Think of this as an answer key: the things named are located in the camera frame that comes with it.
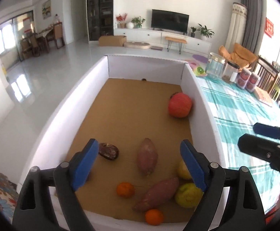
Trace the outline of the reddish brown sweet potato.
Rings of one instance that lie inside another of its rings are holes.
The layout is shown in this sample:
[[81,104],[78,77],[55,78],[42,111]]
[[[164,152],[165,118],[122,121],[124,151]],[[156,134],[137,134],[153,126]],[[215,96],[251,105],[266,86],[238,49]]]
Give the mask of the reddish brown sweet potato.
[[136,164],[138,169],[148,176],[154,172],[157,161],[158,152],[154,143],[149,138],[145,138],[137,152]]

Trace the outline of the wooden dining table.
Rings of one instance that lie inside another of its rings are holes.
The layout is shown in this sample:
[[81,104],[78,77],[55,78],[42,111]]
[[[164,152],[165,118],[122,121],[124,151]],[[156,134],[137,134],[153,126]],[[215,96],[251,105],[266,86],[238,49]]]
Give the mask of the wooden dining table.
[[41,33],[31,32],[28,37],[20,40],[21,54],[24,59],[29,59],[33,56],[40,56],[42,51],[49,53],[50,42],[54,42],[57,49],[65,46],[62,22],[54,23]]

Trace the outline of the long sweet potato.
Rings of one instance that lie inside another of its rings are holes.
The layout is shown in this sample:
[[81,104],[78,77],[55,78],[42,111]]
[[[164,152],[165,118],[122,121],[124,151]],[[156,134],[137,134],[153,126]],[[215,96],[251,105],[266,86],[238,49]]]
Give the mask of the long sweet potato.
[[166,203],[175,195],[178,187],[178,177],[158,182],[148,189],[141,200],[133,206],[133,210],[137,212],[146,212]]

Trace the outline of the red snack tin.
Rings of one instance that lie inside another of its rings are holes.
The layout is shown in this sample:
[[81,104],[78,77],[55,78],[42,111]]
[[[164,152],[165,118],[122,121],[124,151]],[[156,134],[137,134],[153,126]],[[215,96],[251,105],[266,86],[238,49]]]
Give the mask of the red snack tin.
[[252,72],[249,80],[246,83],[245,89],[249,92],[249,93],[253,93],[253,91],[255,90],[255,87],[258,85],[260,81],[260,77],[255,74],[255,72]]
[[251,76],[251,71],[246,68],[243,68],[236,82],[237,87],[240,89],[244,89],[250,76]]

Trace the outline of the small potted plant left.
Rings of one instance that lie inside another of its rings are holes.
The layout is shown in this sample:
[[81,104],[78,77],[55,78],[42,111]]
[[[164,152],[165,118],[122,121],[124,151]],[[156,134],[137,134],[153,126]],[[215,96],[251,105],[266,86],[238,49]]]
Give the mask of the small potted plant left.
[[131,22],[134,24],[135,28],[142,28],[143,23],[146,19],[142,18],[141,16],[132,18]]

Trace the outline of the grey curtain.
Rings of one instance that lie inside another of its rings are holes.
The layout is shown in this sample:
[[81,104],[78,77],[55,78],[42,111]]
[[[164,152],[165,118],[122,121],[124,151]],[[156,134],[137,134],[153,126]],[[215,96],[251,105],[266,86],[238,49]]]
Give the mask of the grey curtain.
[[247,20],[242,46],[259,54],[260,46],[264,34],[264,21],[266,18],[267,0],[241,0],[247,7]]

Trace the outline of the fruit pattern cushion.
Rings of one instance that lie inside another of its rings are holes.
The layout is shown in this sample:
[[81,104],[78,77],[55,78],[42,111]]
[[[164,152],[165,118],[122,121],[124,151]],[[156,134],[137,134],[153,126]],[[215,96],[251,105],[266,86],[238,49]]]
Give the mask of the fruit pattern cushion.
[[185,61],[190,65],[197,77],[205,77],[207,75],[205,71],[208,63],[207,57],[194,54],[191,59],[185,59]]

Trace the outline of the small orange mandarin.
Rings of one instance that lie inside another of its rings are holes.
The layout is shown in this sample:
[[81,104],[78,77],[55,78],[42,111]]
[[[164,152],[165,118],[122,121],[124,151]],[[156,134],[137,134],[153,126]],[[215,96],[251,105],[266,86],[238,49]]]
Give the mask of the small orange mandarin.
[[117,185],[116,194],[123,198],[131,198],[135,194],[135,188],[129,182],[122,182]]

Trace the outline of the dark display shelf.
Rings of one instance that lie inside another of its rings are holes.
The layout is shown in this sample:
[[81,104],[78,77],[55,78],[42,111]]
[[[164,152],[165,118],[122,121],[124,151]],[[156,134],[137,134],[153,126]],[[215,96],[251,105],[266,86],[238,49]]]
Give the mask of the dark display shelf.
[[87,0],[89,41],[104,35],[113,35],[113,0]]

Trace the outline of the clear glass jar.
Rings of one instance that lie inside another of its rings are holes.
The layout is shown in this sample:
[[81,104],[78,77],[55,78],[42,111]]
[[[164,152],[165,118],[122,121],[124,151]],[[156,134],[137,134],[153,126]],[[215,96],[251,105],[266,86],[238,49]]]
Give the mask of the clear glass jar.
[[212,79],[218,79],[224,69],[226,59],[217,53],[211,52],[208,56],[205,72]]

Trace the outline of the brown cardboard box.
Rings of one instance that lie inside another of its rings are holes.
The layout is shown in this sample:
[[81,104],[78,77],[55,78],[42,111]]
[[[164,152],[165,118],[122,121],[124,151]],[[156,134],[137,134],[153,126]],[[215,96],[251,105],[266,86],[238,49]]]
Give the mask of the brown cardboard box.
[[124,35],[103,35],[99,37],[99,46],[122,47],[126,41]]

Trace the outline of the wooden chair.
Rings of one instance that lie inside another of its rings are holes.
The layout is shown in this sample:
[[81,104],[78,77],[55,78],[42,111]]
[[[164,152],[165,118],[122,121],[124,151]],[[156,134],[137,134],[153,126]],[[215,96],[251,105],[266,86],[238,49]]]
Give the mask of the wooden chair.
[[261,56],[258,56],[253,71],[260,77],[258,87],[277,100],[280,95],[279,71]]

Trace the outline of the black flat television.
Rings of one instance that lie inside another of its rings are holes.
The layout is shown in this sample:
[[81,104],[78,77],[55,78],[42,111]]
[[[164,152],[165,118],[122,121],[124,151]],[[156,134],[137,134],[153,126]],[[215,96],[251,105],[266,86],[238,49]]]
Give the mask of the black flat television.
[[151,27],[154,29],[171,30],[186,34],[189,15],[166,10],[152,10]]

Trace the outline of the right red snack tin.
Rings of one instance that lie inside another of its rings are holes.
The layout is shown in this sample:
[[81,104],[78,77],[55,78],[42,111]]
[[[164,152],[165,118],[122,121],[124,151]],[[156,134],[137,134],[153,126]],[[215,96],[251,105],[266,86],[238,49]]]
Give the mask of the right red snack tin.
[[258,85],[260,81],[260,77],[255,74],[255,72],[252,72],[249,80],[246,83],[245,89],[249,92],[249,93],[253,93],[253,91],[255,90],[255,87]]

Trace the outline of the red flower vase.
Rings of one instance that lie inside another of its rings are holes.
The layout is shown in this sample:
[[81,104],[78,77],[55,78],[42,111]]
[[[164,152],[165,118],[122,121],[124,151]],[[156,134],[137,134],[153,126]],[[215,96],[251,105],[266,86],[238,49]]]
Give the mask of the red flower vase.
[[127,13],[118,14],[116,16],[117,27],[118,28],[125,28],[126,27],[126,19],[127,19]]

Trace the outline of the green potted plant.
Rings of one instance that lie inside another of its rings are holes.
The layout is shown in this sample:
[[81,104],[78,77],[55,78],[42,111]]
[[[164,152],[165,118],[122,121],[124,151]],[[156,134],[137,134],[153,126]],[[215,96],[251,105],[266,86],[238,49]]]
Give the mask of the green potted plant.
[[201,24],[198,24],[198,26],[199,27],[198,27],[197,31],[200,33],[201,39],[203,41],[206,41],[215,35],[215,32],[212,29],[209,29],[206,25],[203,26]]

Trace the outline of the teal plaid tablecloth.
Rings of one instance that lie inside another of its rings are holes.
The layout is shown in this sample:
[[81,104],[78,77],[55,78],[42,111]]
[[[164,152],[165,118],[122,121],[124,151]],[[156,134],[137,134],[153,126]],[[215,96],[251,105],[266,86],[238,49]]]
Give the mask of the teal plaid tablecloth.
[[280,127],[280,108],[260,102],[252,93],[221,79],[200,77],[198,83],[215,119],[227,168],[249,168],[265,212],[273,208],[280,194],[280,173],[266,161],[240,152],[237,143],[244,134],[253,135],[253,125]]

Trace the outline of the orange book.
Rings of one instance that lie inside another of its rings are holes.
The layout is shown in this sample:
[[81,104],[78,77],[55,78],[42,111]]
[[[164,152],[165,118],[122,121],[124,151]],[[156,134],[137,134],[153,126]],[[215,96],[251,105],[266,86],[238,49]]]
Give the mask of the orange book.
[[264,103],[265,105],[268,105],[270,107],[273,107],[274,105],[274,100],[270,98],[270,95],[264,91],[263,89],[260,89],[259,87],[255,87],[253,94],[255,97],[261,102]]

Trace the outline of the clear canister black lid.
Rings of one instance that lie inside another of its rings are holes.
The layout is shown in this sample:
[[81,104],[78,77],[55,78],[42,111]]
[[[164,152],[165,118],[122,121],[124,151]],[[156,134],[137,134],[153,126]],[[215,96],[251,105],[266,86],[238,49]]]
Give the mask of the clear canister black lid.
[[239,66],[233,62],[228,61],[224,68],[222,80],[228,84],[232,84],[235,82],[238,72]]

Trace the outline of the yellow green round fruit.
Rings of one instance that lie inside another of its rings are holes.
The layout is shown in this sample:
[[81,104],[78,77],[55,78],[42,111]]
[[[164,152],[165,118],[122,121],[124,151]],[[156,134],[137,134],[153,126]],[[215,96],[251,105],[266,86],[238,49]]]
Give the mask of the yellow green round fruit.
[[177,168],[177,175],[184,180],[192,180],[192,176],[190,172],[187,169],[187,166],[183,160],[179,162],[178,168]]

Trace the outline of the left red snack tin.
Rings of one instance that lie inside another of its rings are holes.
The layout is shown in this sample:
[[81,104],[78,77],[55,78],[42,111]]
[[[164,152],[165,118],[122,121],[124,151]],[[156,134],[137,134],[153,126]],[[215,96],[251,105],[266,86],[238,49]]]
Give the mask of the left red snack tin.
[[243,68],[236,82],[237,87],[240,89],[244,89],[250,76],[251,76],[251,71],[246,68]]

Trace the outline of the red apple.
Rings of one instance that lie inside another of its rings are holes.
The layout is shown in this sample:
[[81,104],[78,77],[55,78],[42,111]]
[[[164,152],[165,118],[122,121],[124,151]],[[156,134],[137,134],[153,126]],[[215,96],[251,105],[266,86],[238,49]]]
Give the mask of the red apple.
[[168,113],[175,118],[185,118],[189,115],[192,108],[191,98],[182,93],[174,93],[168,103]]

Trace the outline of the white cardboard box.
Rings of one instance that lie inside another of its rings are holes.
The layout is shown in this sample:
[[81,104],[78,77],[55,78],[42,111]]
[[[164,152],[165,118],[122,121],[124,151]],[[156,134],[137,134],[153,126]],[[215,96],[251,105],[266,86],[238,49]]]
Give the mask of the white cardboard box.
[[[89,181],[77,191],[96,230],[153,230],[133,204],[155,183],[175,176],[180,143],[190,140],[211,162],[226,166],[222,143],[208,102],[185,60],[132,55],[107,55],[81,78],[43,128],[23,169],[54,168],[70,160],[90,139],[113,144],[119,157],[97,157]],[[192,100],[185,118],[168,113],[170,97],[182,92]],[[149,138],[158,152],[154,172],[141,173],[136,164],[139,146]],[[116,194],[129,182],[131,198]]]

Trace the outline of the bumpy yellow citrus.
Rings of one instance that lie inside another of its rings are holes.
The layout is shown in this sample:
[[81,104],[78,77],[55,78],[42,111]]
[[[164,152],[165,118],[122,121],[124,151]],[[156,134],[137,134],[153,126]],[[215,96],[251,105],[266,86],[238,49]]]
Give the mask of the bumpy yellow citrus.
[[175,201],[182,208],[196,209],[203,196],[203,191],[195,183],[181,185],[176,194]]

